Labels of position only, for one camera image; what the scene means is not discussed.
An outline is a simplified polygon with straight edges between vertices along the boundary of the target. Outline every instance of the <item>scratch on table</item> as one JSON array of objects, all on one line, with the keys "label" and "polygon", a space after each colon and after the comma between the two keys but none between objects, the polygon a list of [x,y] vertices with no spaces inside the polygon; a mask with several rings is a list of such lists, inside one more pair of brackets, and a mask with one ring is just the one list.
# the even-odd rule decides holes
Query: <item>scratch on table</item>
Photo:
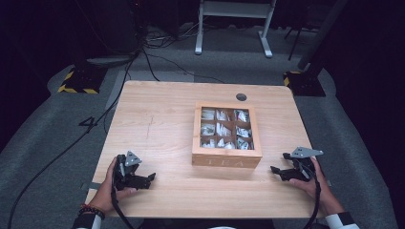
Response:
[{"label": "scratch on table", "polygon": [[148,132],[146,133],[146,139],[149,137],[149,129],[150,129],[152,123],[153,123],[153,116],[151,116],[151,121],[148,124]]}]

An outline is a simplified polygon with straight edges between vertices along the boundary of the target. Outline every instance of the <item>sleeve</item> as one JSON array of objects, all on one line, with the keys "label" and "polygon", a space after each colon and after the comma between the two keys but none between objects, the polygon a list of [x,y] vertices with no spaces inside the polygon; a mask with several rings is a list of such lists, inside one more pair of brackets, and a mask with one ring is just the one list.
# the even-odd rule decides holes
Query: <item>sleeve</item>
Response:
[{"label": "sleeve", "polygon": [[101,217],[96,214],[83,214],[75,219],[73,229],[99,229]]},{"label": "sleeve", "polygon": [[359,229],[349,212],[333,214],[325,217],[330,229]]}]

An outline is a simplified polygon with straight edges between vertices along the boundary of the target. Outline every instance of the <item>gray floor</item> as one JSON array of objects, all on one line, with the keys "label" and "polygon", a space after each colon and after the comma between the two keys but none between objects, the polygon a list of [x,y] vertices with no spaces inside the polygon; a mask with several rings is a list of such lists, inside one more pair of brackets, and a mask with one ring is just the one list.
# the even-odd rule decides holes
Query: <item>gray floor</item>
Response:
[{"label": "gray floor", "polygon": [[[161,80],[228,84],[283,85],[282,74],[297,70],[300,55],[308,44],[299,44],[288,61],[293,37],[287,31],[270,30],[274,56],[265,58],[257,30],[213,30],[204,34],[202,55],[195,55],[195,36],[164,49],[145,49],[176,62],[194,73],[184,74],[174,64],[150,56],[156,77]],[[312,33],[304,32],[308,43]],[[117,94],[124,67],[109,69],[100,94],[58,93],[72,66],[49,81],[51,97],[27,119],[0,154],[0,228],[7,228],[11,207],[25,185],[52,159],[86,132],[78,123],[99,118]],[[153,80],[145,56],[135,60],[131,79]],[[361,228],[397,228],[388,189],[369,153],[336,99],[333,80],[323,71],[319,79],[326,97],[295,97],[314,149],[323,150],[319,160],[332,182],[332,189]],[[27,189],[13,216],[12,228],[70,228],[101,153],[114,110],[59,158]],[[134,226],[141,219],[130,219]],[[302,228],[306,219],[275,219],[277,229]],[[125,228],[118,218],[108,218],[102,228]]]}]

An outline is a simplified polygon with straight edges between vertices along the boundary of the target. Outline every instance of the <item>beaded bracelet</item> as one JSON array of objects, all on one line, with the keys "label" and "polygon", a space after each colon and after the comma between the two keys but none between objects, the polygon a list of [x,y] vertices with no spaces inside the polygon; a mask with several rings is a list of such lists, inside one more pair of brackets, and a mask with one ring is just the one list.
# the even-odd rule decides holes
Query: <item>beaded bracelet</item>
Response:
[{"label": "beaded bracelet", "polygon": [[99,217],[101,217],[101,220],[105,219],[105,215],[100,209],[96,208],[95,206],[89,205],[89,204],[85,204],[85,203],[81,204],[80,211],[78,211],[78,215],[81,216],[81,215],[83,215],[83,213],[87,213],[87,212],[91,212],[91,213],[98,215]]}]

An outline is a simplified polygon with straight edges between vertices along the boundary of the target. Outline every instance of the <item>hand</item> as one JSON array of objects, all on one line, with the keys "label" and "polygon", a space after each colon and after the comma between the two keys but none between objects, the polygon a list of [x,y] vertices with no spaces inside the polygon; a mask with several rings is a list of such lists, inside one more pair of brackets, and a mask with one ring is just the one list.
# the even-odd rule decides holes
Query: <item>hand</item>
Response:
[{"label": "hand", "polygon": [[[337,198],[331,192],[331,189],[328,186],[327,180],[322,173],[318,161],[315,158],[311,158],[311,160],[315,167],[316,177],[319,181],[319,184],[321,185],[320,204],[324,208],[325,213],[327,215],[332,215],[344,212],[345,210],[340,204],[339,200],[337,200]],[[289,180],[289,182],[295,187],[307,192],[310,197],[315,198],[316,185],[314,178],[311,179],[309,182],[304,182],[303,180],[292,178]]]},{"label": "hand", "polygon": [[[116,165],[117,158],[114,157],[110,166],[107,170],[107,175],[104,181],[101,183],[101,186],[96,192],[96,195],[89,202],[90,205],[95,206],[96,208],[102,210],[105,214],[114,209],[113,203],[111,201],[111,186],[113,183],[113,170]],[[132,196],[137,189],[135,188],[124,188],[121,191],[117,191],[117,200],[120,201],[124,198]]]}]

